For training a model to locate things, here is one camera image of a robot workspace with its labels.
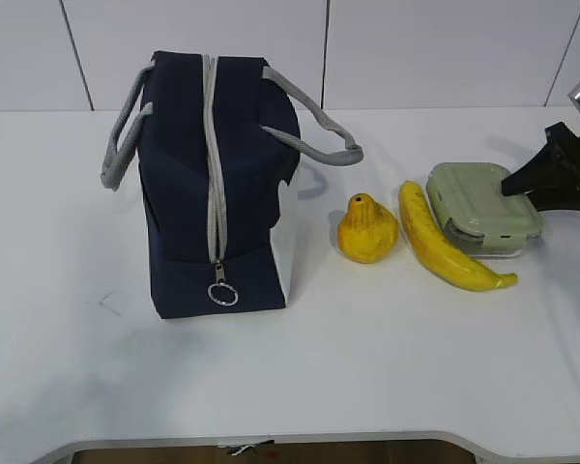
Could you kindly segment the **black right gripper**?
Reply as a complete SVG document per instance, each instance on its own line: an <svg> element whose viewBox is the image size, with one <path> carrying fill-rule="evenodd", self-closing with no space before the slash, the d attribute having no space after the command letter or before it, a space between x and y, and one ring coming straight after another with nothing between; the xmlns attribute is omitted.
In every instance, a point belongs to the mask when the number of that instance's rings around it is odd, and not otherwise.
<svg viewBox="0 0 580 464"><path fill-rule="evenodd" d="M580 137L564 122L546 128L545 136L540 151L502 181L501 192L528 193L539 212L580 212Z"/></svg>

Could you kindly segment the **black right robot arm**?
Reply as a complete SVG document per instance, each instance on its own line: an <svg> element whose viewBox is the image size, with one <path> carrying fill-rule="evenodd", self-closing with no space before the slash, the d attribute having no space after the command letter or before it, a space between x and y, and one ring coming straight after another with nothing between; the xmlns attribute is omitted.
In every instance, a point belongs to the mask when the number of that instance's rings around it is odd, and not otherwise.
<svg viewBox="0 0 580 464"><path fill-rule="evenodd" d="M580 113L580 82L568 93ZM501 182L504 196L525 194L540 211L580 211L580 136L559 122L545 129L546 144Z"/></svg>

